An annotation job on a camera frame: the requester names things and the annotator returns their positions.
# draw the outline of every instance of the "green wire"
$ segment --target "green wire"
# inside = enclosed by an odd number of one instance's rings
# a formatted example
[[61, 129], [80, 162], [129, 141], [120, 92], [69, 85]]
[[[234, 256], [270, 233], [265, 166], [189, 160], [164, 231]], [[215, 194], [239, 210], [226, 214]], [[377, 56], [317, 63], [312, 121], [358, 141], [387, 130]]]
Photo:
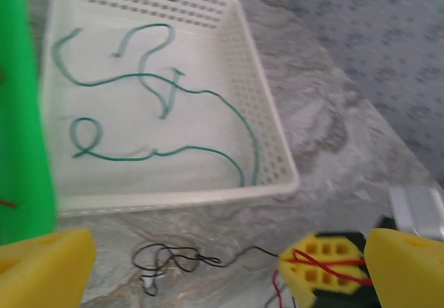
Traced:
[[[95, 136], [94, 140], [92, 141], [92, 143], [88, 147], [84, 147], [84, 146], [80, 145], [80, 142], [77, 138], [77, 133], [76, 133], [77, 125], [82, 121], [90, 122], [96, 128], [96, 136]], [[207, 147], [202, 147], [202, 146], [183, 146], [183, 147], [177, 148], [174, 151], [164, 152], [164, 153], [161, 153], [156, 148], [154, 148], [148, 155], [145, 155], [144, 157], [108, 157], [106, 155], [98, 154], [98, 153], [95, 153], [92, 151], [93, 148], [95, 148], [97, 145], [100, 144], [100, 141], [103, 136], [103, 130], [102, 130], [102, 126], [100, 125], [100, 123], [90, 117], [80, 117], [80, 118], [72, 121], [71, 125], [69, 126], [69, 136], [71, 137], [71, 141], [73, 142], [74, 146], [80, 150], [80, 152], [74, 154], [73, 157], [80, 157], [82, 155], [88, 154], [93, 157], [97, 157], [98, 159], [107, 160], [107, 161], [114, 161], [114, 162], [123, 162], [123, 161], [138, 162], [138, 161], [144, 161], [144, 160], [151, 159], [152, 157], [155, 157], [155, 156], [169, 157], [171, 155], [179, 154], [179, 153], [187, 151], [187, 150], [197, 150], [197, 151], [216, 153], [218, 155], [223, 156], [225, 159], [230, 161], [234, 167], [236, 167], [237, 171], [239, 172], [239, 186], [245, 187], [245, 178], [244, 178], [244, 173], [243, 173], [241, 167], [230, 156], [226, 155], [225, 153], [223, 153], [221, 151], [214, 150], [212, 148], [207, 148]]]
[[[153, 54], [156, 51], [159, 51], [160, 49], [163, 49], [166, 45], [170, 44], [174, 38], [174, 32], [171, 31], [171, 29], [173, 29], [170, 25], [167, 24], [151, 24], [151, 25], [145, 25], [145, 26], [140, 26], [137, 28], [134, 28], [130, 31], [128, 31], [125, 36], [123, 37], [121, 44], [119, 45], [118, 51], [114, 54], [115, 57], [122, 57], [128, 42], [130, 40], [130, 38], [134, 35], [135, 32], [140, 31], [141, 29], [145, 29], [148, 27], [154, 27], [154, 26], [161, 26], [161, 27], [167, 27], [169, 29], [169, 36], [166, 39], [166, 41], [164, 41], [161, 45], [155, 47], [154, 49], [151, 49], [150, 51], [147, 51], [141, 58], [141, 60], [139, 61], [139, 71], [143, 71], [145, 68], [145, 64], [146, 61], [148, 60], [148, 58], [150, 57], [151, 54]], [[84, 82], [80, 82], [79, 80], [77, 80], [76, 78], [74, 78], [70, 73], [68, 68], [66, 68], [64, 62], [62, 61], [61, 57], [60, 57], [60, 51], [61, 48], [63, 47], [64, 44], [66, 44], [69, 40], [72, 40], [74, 37], [76, 37], [80, 32], [82, 31], [81, 28], [75, 28], [70, 34], [60, 38], [54, 45], [53, 48], [51, 50], [51, 54], [53, 57], [53, 60], [55, 62], [56, 67], [60, 70], [60, 72], [63, 74], [63, 76], [65, 78], [67, 78], [69, 81], [71, 81], [72, 83], [79, 85], [79, 86], [83, 86], [83, 87], [96, 87], [99, 85], [104, 85], [107, 83], [112, 83], [114, 81], [118, 81], [124, 78], [131, 78], [131, 77], [138, 77], [140, 83], [151, 93], [153, 93], [160, 101], [161, 106], [162, 106], [162, 115], [161, 115], [161, 119], [164, 119], [167, 117], [167, 115], [171, 112], [172, 108], [173, 108], [173, 104], [174, 104], [174, 98], [175, 98], [175, 93], [176, 93], [176, 89], [180, 89], [183, 92], [186, 93], [190, 93], [190, 94], [211, 94], [213, 96], [216, 96], [218, 99], [220, 99], [224, 104], [226, 104], [242, 121], [242, 123], [245, 125], [248, 133], [250, 134], [250, 137], [253, 141], [253, 149], [254, 149], [254, 158], [255, 158], [255, 163], [254, 163], [254, 169], [253, 169], [253, 175], [252, 175], [252, 185], [256, 185], [257, 184], [257, 175], [259, 172], [259, 146], [258, 146], [258, 142], [257, 142], [257, 138], [253, 132], [253, 129], [250, 127], [250, 125], [248, 124], [246, 118], [230, 103], [228, 102], [223, 96], [221, 96], [220, 94], [213, 92], [211, 90], [208, 89], [204, 89], [204, 90], [200, 90], [200, 91], [192, 91], [190, 89], [186, 89], [184, 87], [179, 86], [178, 84], [178, 80], [180, 76], [184, 76], [185, 74], [182, 73], [180, 70], [173, 68], [174, 71], [174, 76], [173, 76], [173, 80], [169, 80], [165, 77], [159, 76], [157, 74], [149, 74], [149, 73], [142, 73], [139, 72], [137, 74], [124, 74], [124, 75], [120, 75], [120, 76], [115, 76], [115, 77], [111, 77], [111, 78], [107, 78], [107, 79], [103, 79], [103, 80], [97, 80], [94, 82], [89, 82], [89, 83], [84, 83]], [[158, 80], [164, 81], [168, 84], [170, 84], [172, 86], [171, 91], [170, 91], [170, 95], [169, 95], [169, 102], [166, 103], [166, 101], [163, 99], [163, 97], [157, 93], [154, 89], [151, 89], [143, 80], [142, 77], [151, 77], [151, 78], [156, 78]], [[154, 150], [155, 153], [154, 154], [150, 154], [147, 157], [142, 157], [142, 158], [111, 158], [111, 157], [106, 157], [104, 155], [99, 155], [96, 153], [91, 153], [89, 150], [94, 148], [100, 141], [101, 139], [101, 127], [99, 125], [98, 122], [94, 121], [93, 119], [87, 118], [87, 117], [83, 117], [82, 119], [80, 119], [80, 121], [90, 121], [92, 123], [94, 123], [94, 125], [96, 126], [96, 128], [98, 129], [98, 136], [92, 143], [92, 145], [89, 148], [82, 148], [80, 146], [80, 144], [77, 142], [74, 142], [73, 139], [73, 134], [72, 134], [72, 129], [70, 130], [70, 135], [71, 135], [71, 139], [73, 140], [73, 143], [76, 145], [76, 147], [81, 150], [80, 153], [77, 153], [77, 155], [75, 155], [74, 157], [78, 157], [82, 154], [90, 154], [90, 155], [94, 155], [98, 158], [101, 158], [103, 160], [109, 160], [109, 161], [142, 161], [142, 160], [147, 160], [150, 157], [153, 157], [154, 155], [160, 156], [160, 157], [164, 157], [164, 156], [169, 156], [169, 155], [174, 155], [174, 154], [178, 154], [182, 151], [185, 151], [187, 149], [196, 149], [196, 150], [201, 150], [201, 151], [209, 151], [209, 152], [213, 152], [213, 153], [217, 153], [219, 155], [222, 155], [223, 157], [225, 157], [226, 159], [229, 159], [230, 162], [232, 164], [234, 164], [236, 166], [236, 168], [238, 169], [238, 171], [240, 170], [241, 173], [241, 182], [244, 181], [244, 174], [242, 172], [242, 170], [240, 169], [240, 166], [228, 155], [226, 155], [225, 153], [222, 153], [221, 151], [218, 150], [214, 150], [211, 148], [205, 148], [205, 147], [201, 147], [201, 146], [185, 146], [184, 148], [179, 148], [178, 150], [175, 151], [171, 151], [168, 153], [158, 153], [157, 150]]]

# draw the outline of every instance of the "marble surface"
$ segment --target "marble surface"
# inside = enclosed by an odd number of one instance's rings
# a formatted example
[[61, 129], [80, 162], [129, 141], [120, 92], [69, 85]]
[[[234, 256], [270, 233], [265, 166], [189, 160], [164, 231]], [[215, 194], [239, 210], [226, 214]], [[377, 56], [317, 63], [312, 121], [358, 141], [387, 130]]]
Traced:
[[[263, 307], [276, 260], [251, 253], [225, 269], [171, 270], [160, 293], [143, 293], [130, 254], [143, 242], [198, 247], [228, 260], [255, 244], [280, 252], [314, 230], [367, 233], [390, 214], [387, 188], [431, 182], [412, 155], [317, 39], [280, 0], [241, 0], [301, 174], [297, 193], [238, 203], [61, 219], [87, 227], [97, 261], [82, 308]], [[37, 47], [46, 0], [30, 0]], [[147, 264], [150, 255], [145, 254]], [[284, 298], [286, 307], [291, 306]], [[272, 302], [269, 307], [276, 307]]]

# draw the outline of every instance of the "tangled black cable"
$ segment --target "tangled black cable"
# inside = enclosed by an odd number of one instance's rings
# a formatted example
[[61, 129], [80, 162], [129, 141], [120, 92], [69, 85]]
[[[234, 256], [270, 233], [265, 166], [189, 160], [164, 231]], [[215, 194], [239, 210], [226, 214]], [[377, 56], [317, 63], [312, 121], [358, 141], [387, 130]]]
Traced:
[[[148, 268], [148, 267], [142, 266], [141, 264], [137, 263], [136, 259], [139, 256], [139, 254], [149, 248], [152, 248], [152, 247], [160, 247], [155, 251], [155, 254], [154, 254], [154, 267]], [[198, 268], [198, 266], [201, 262], [204, 264], [207, 264], [209, 266], [213, 266], [215, 268], [227, 268], [230, 265], [234, 264], [242, 255], [245, 255], [250, 250], [259, 250], [269, 256], [278, 257], [278, 255], [270, 253], [269, 251], [267, 251], [263, 248], [260, 248], [258, 246], [249, 246], [249, 247], [243, 249], [240, 253], [237, 253], [230, 261], [223, 264], [222, 261], [218, 257], [204, 256], [199, 252], [199, 250], [197, 248], [194, 248], [194, 247], [186, 247], [186, 246], [185, 247], [173, 247], [173, 246], [168, 246], [163, 243], [151, 243], [151, 244], [145, 245], [145, 246], [137, 249], [134, 252], [131, 259], [132, 259], [133, 265], [136, 268], [139, 268], [140, 270], [143, 270], [143, 271], [151, 272], [151, 274], [149, 274], [149, 275], [141, 275], [139, 277], [139, 279], [142, 281], [142, 287], [143, 287], [144, 293], [148, 294], [149, 296], [154, 297], [159, 293], [159, 289], [157, 287], [156, 280], [158, 277], [166, 274], [167, 266], [170, 262], [173, 262], [177, 268], [179, 268], [180, 270], [182, 270], [186, 273], [194, 272]], [[166, 260], [164, 260], [161, 263], [160, 253], [162, 251], [167, 251], [169, 256]], [[181, 253], [183, 251], [190, 252], [191, 254], [184, 255], [183, 253]], [[179, 262], [180, 259], [185, 260], [185, 261], [195, 261], [196, 263], [192, 267], [186, 268], [185, 266], [180, 265], [180, 262]], [[144, 280], [147, 278], [153, 279], [150, 286], [145, 286]]]

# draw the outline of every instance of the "red string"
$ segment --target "red string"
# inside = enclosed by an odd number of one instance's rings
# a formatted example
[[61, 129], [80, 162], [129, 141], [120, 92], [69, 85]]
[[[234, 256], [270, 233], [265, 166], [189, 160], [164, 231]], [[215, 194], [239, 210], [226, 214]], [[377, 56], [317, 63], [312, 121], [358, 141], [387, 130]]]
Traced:
[[276, 270], [275, 272], [273, 272], [273, 287], [275, 288], [276, 294], [277, 294], [277, 298], [279, 300], [279, 308], [283, 308], [283, 304], [282, 304], [282, 296], [280, 295], [280, 290], [278, 287], [278, 275], [279, 272], [278, 270]]
[[7, 200], [0, 199], [0, 205], [5, 205], [9, 207], [17, 207], [17, 204], [8, 202]]
[[[307, 261], [304, 261], [303, 259], [299, 259], [296, 255], [301, 255], [304, 257]], [[365, 260], [363, 258], [360, 259], [346, 259], [343, 261], [337, 261], [337, 262], [320, 262], [317, 259], [314, 259], [312, 256], [304, 253], [300, 250], [293, 250], [293, 260], [290, 262], [293, 263], [303, 263], [303, 264], [309, 264], [309, 265], [316, 265], [319, 268], [323, 269], [325, 272], [334, 275], [335, 277], [338, 277], [339, 279], [344, 280], [350, 280], [352, 282], [357, 282], [364, 286], [372, 286], [373, 282], [370, 278], [356, 278], [351, 275], [345, 275], [343, 273], [336, 272], [335, 270], [332, 270], [328, 266], [332, 265], [362, 265], [365, 264]]]

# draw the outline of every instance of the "silver metal object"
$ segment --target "silver metal object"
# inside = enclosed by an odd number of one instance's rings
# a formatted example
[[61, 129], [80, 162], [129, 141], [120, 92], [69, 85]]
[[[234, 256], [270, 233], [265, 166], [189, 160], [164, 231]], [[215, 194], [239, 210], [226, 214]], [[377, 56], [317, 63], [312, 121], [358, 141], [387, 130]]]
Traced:
[[404, 185], [389, 189], [398, 230], [444, 241], [444, 202], [438, 186]]

